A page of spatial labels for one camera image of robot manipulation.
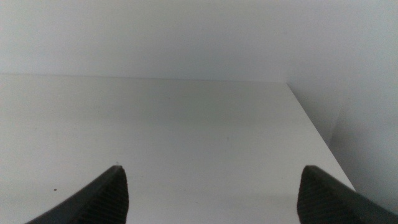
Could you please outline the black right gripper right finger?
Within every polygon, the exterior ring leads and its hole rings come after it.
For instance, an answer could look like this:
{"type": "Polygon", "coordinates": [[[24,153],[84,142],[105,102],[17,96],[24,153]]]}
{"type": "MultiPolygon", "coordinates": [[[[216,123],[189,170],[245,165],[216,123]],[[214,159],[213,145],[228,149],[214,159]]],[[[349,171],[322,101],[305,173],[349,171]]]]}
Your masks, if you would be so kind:
{"type": "Polygon", "coordinates": [[[297,213],[300,223],[397,223],[396,214],[356,193],[317,166],[305,166],[302,171],[297,213]]]}

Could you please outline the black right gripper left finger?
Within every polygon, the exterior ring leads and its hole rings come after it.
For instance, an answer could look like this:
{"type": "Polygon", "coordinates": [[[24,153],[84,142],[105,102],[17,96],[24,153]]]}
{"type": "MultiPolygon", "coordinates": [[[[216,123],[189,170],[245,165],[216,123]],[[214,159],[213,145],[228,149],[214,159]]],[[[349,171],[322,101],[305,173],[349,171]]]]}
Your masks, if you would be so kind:
{"type": "Polygon", "coordinates": [[[28,224],[125,224],[129,209],[127,177],[112,166],[77,193],[28,224]]]}

